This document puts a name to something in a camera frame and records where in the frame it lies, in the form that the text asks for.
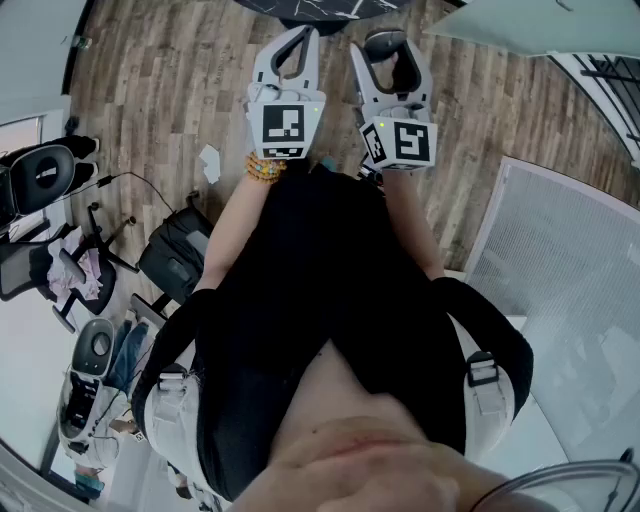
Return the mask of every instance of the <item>white cloth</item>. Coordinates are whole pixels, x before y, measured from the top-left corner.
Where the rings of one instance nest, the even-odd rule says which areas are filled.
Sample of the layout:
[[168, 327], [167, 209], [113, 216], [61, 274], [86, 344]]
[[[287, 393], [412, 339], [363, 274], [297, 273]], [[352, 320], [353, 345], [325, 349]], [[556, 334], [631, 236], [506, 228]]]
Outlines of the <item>white cloth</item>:
[[49, 244], [49, 254], [53, 257], [53, 264], [47, 273], [47, 279], [49, 280], [49, 288], [61, 302], [69, 298], [73, 288], [77, 288], [85, 300], [95, 300], [98, 298], [98, 293], [102, 286], [102, 283], [98, 281], [101, 274], [97, 249], [89, 249], [78, 260], [78, 265], [87, 276], [84, 284], [64, 266], [58, 257], [61, 249], [65, 249], [69, 254], [72, 254], [80, 245], [81, 238], [82, 230], [76, 228], [65, 238]]

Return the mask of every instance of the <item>beaded bracelet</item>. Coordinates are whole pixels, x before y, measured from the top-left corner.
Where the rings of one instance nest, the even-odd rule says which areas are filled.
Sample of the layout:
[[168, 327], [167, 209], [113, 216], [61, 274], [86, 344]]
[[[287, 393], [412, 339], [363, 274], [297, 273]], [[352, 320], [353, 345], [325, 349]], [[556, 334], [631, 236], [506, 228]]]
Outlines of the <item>beaded bracelet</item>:
[[260, 160], [253, 152], [247, 157], [245, 170], [256, 181], [275, 183], [286, 168], [284, 160]]

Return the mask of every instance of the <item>floor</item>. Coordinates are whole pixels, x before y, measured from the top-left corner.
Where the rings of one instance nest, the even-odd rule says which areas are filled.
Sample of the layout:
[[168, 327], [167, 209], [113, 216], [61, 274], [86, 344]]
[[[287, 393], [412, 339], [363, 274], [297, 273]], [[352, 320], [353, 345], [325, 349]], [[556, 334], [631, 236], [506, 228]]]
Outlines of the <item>floor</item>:
[[[638, 206], [640, 173], [613, 131], [580, 90], [546, 58], [427, 34], [454, 7], [416, 0], [398, 12], [350, 24], [320, 45], [321, 85], [328, 104], [313, 148], [355, 175], [364, 154], [355, 128], [349, 42], [374, 28], [403, 27], [422, 50], [434, 79], [431, 107], [438, 123], [435, 168], [420, 181], [425, 215], [448, 268], [464, 267], [503, 155], [585, 181]], [[133, 171], [152, 181], [174, 208], [198, 189], [215, 220], [242, 173], [246, 149], [243, 102], [259, 49], [283, 31], [279, 21], [231, 0], [98, 0], [72, 83], [79, 133], [98, 136], [101, 173]], [[221, 152], [222, 176], [208, 186], [197, 158], [205, 144]], [[121, 238], [128, 261], [169, 213], [145, 183], [124, 176], [72, 199], [77, 222], [99, 200], [108, 232], [134, 215]], [[142, 274], [120, 273], [120, 300], [159, 291]]]

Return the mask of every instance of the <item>black cable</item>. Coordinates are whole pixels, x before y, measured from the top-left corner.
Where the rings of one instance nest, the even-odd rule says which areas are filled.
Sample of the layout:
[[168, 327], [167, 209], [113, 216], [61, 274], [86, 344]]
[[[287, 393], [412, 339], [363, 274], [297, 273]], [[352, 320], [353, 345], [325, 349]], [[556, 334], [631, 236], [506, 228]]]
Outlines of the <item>black cable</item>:
[[176, 211], [171, 208], [171, 205], [169, 205], [169, 203], [167, 203], [167, 201], [165, 200], [164, 197], [162, 197], [162, 194], [160, 193], [160, 191], [153, 185], [153, 183], [151, 183], [147, 178], [143, 178], [142, 176], [140, 176], [139, 174], [136, 174], [135, 172], [131, 172], [131, 171], [127, 171], [127, 172], [123, 172], [120, 174], [116, 174], [115, 176], [113, 176], [113, 178], [118, 178], [120, 176], [124, 176], [125, 174], [131, 174], [132, 176], [135, 176], [136, 178], [144, 181], [147, 185], [149, 185], [153, 190], [155, 190], [156, 194], [158, 194], [158, 197], [160, 197], [160, 199], [162, 200], [162, 202], [165, 204], [165, 206], [167, 208], [169, 208], [169, 210], [171, 210], [171, 213], [176, 213]]
[[92, 183], [91, 185], [87, 185], [86, 187], [84, 187], [81, 190], [77, 190], [75, 192], [72, 192], [71, 194], [68, 194], [68, 195], [66, 195], [64, 197], [61, 197], [60, 199], [57, 199], [56, 201], [53, 201], [51, 204], [57, 203], [59, 201], [64, 201], [65, 199], [67, 199], [69, 197], [73, 197], [73, 196], [75, 196], [77, 194], [81, 194], [82, 192], [84, 192], [85, 190], [90, 189], [91, 187], [97, 186], [98, 188], [102, 188], [102, 187], [108, 185], [109, 183], [111, 183], [116, 178], [119, 178], [120, 176], [125, 176], [127, 174], [135, 176], [139, 180], [144, 181], [147, 185], [149, 185], [155, 191], [156, 194], [158, 194], [158, 197], [160, 197], [160, 199], [165, 204], [165, 206], [167, 208], [169, 208], [169, 210], [171, 210], [171, 213], [175, 213], [176, 212], [173, 208], [171, 208], [171, 205], [166, 201], [166, 199], [163, 197], [163, 195], [160, 193], [160, 191], [154, 186], [153, 183], [151, 183], [148, 179], [144, 178], [143, 176], [140, 176], [139, 174], [136, 174], [135, 172], [132, 172], [132, 171], [126, 171], [126, 172], [122, 172], [120, 174], [114, 174], [113, 176], [105, 176], [104, 178], [99, 179], [95, 183]]

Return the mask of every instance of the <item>chair backrest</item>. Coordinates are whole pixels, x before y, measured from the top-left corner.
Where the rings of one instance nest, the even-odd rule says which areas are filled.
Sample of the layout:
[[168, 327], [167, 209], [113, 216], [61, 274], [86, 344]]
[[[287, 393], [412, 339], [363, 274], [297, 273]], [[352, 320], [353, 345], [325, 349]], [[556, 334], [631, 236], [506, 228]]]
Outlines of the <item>chair backrest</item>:
[[11, 183], [18, 212], [42, 210], [62, 196], [75, 174], [73, 153], [65, 146], [42, 146], [25, 153], [11, 166]]
[[7, 302], [22, 292], [48, 285], [53, 258], [46, 242], [0, 244], [0, 300]]
[[17, 213], [10, 169], [0, 165], [0, 230], [9, 226], [16, 219]]

